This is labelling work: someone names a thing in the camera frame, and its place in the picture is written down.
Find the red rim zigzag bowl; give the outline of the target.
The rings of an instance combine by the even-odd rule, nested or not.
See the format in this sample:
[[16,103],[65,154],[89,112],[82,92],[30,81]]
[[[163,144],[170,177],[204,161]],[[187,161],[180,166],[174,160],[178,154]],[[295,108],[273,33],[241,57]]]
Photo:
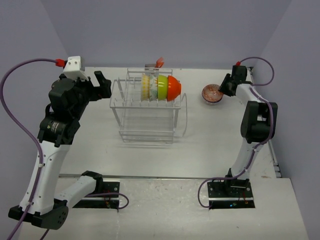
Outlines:
[[206,104],[214,105],[223,99],[224,94],[219,91],[220,85],[218,84],[208,84],[202,91],[201,96]]

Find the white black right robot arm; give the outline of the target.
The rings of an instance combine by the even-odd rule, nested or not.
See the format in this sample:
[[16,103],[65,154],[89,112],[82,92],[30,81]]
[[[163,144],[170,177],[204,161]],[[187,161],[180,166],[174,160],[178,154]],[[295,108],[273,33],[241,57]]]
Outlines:
[[223,181],[224,193],[233,197],[249,187],[252,164],[260,149],[275,135],[278,105],[258,94],[254,85],[247,81],[247,68],[240,63],[232,66],[219,91],[237,97],[245,105],[240,125],[241,148]]

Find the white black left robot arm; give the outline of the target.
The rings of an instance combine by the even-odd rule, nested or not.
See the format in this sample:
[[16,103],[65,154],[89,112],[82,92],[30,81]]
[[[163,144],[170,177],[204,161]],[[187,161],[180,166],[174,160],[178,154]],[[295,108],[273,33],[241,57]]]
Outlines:
[[42,152],[38,154],[28,189],[19,205],[9,210],[9,218],[31,223],[33,226],[58,230],[66,221],[69,209],[87,195],[103,193],[102,175],[85,171],[72,186],[55,194],[62,164],[80,128],[80,119],[89,102],[109,99],[111,81],[101,71],[94,75],[99,86],[90,79],[76,80],[61,74],[48,93],[50,103],[39,125],[38,140]]

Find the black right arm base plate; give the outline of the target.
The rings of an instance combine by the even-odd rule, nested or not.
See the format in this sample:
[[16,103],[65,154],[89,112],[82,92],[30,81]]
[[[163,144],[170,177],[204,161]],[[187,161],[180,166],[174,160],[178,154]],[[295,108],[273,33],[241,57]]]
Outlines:
[[236,186],[226,181],[207,183],[209,209],[254,209],[254,195],[249,180]]

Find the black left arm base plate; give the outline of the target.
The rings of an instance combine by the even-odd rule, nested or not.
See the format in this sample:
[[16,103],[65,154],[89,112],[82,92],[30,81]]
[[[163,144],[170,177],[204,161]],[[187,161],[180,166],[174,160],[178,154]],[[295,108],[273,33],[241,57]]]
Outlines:
[[[73,208],[75,209],[118,209],[120,206],[119,199],[120,181],[104,180],[102,189],[94,191],[92,195],[101,195],[94,197],[85,197],[79,201]],[[116,193],[114,195],[105,195],[107,193]]]

